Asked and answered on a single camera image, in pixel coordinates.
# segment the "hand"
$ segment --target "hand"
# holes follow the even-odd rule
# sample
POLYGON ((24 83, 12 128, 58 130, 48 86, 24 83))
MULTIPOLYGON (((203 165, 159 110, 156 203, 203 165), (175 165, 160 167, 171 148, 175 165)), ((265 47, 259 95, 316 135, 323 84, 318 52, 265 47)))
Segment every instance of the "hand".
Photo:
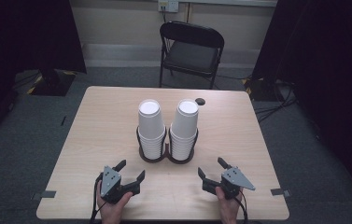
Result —
MULTIPOLYGON (((225 193, 221 187, 216 187, 216 194, 219 203, 219 212, 223 224, 235 224, 237 219, 237 212, 239 211, 239 203, 235 199, 227 200, 225 193)), ((236 198, 241 201, 242 193, 240 192, 236 198)))
POLYGON ((100 197, 101 191, 101 183, 100 180, 97 185, 97 192, 96 192, 96 199, 97 199, 97 206, 101 207, 104 203, 104 206, 100 209, 100 216, 102 218, 103 224, 119 224, 122 218, 122 211, 123 207, 129 202, 130 198, 132 198, 133 194, 131 192, 127 192, 123 195, 119 202, 116 204, 106 203, 100 197))

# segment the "black folding chair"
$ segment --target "black folding chair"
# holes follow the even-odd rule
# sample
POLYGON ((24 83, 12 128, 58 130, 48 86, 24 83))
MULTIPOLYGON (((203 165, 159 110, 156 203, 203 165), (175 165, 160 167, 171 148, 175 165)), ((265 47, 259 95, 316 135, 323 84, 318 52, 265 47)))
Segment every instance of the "black folding chair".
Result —
POLYGON ((162 58, 159 87, 162 86, 163 68, 211 78, 213 89, 224 38, 216 30, 186 23, 169 21, 161 26, 162 58))

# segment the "wall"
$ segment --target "wall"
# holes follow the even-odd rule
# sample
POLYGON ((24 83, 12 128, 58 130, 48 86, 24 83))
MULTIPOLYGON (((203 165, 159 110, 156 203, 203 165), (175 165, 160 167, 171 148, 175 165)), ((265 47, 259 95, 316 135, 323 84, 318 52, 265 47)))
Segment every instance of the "wall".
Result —
MULTIPOLYGON (((160 48, 163 17, 156 1, 71 0, 71 6, 84 44, 160 48)), ((258 57, 274 10, 274 7, 179 3, 179 12, 166 13, 166 19, 218 30, 225 38, 225 61, 233 58, 229 63, 239 63, 246 55, 252 55, 253 61, 258 57)))

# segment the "stacked paper cups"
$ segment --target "stacked paper cups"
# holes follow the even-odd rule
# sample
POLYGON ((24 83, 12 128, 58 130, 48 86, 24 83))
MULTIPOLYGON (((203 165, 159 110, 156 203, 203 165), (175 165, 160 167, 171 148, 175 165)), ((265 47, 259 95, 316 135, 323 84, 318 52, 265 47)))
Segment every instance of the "stacked paper cups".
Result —
POLYGON ((150 160, 158 159, 161 151, 164 152, 162 139, 166 133, 159 103, 151 99, 141 102, 138 122, 138 136, 144 156, 150 160))
POLYGON ((197 134, 199 106, 194 100, 181 100, 176 109, 175 118, 170 127, 171 156, 184 161, 189 155, 195 143, 197 134))

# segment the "baseboard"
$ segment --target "baseboard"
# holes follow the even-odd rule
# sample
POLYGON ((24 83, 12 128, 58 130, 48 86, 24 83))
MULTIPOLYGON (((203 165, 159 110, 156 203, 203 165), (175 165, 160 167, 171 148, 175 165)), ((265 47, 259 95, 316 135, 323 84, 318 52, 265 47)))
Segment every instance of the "baseboard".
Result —
MULTIPOLYGON (((87 67, 157 67, 161 46, 83 44, 87 67)), ((219 67, 254 68, 258 49, 224 50, 219 67)))

